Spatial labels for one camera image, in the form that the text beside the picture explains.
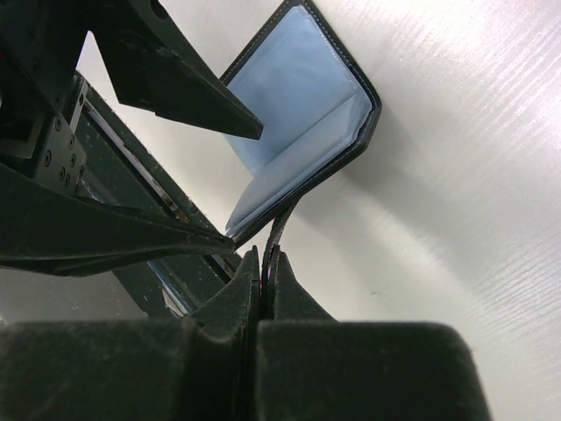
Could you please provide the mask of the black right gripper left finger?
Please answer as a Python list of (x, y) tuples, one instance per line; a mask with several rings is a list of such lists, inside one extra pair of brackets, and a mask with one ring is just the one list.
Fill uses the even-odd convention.
[(4, 420), (249, 420), (259, 256), (183, 318), (1, 330)]

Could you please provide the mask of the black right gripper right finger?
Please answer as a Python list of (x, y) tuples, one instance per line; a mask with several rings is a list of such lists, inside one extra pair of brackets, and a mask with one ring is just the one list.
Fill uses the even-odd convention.
[(256, 343), (259, 420), (488, 420), (471, 351), (448, 325), (338, 322), (275, 251)]

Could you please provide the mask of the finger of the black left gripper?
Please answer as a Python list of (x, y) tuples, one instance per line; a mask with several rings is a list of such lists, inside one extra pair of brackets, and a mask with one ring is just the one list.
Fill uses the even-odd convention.
[(1, 265), (89, 276), (174, 255), (229, 254), (232, 239), (173, 218), (72, 197), (1, 167)]
[(259, 139), (259, 119), (213, 74), (159, 1), (89, 1), (87, 25), (121, 104)]

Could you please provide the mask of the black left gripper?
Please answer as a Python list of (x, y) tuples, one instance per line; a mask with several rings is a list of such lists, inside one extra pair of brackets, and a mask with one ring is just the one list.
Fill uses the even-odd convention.
[(79, 189), (76, 129), (89, 84), (76, 67), (88, 1), (1, 3), (1, 162), (60, 193)]

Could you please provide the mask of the black leather card holder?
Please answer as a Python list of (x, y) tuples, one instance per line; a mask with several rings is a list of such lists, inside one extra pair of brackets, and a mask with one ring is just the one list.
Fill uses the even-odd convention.
[(261, 121), (260, 139), (226, 140), (251, 175), (225, 230), (242, 246), (273, 224), (262, 273), (297, 202), (369, 146), (374, 86), (311, 1), (284, 1), (221, 77)]

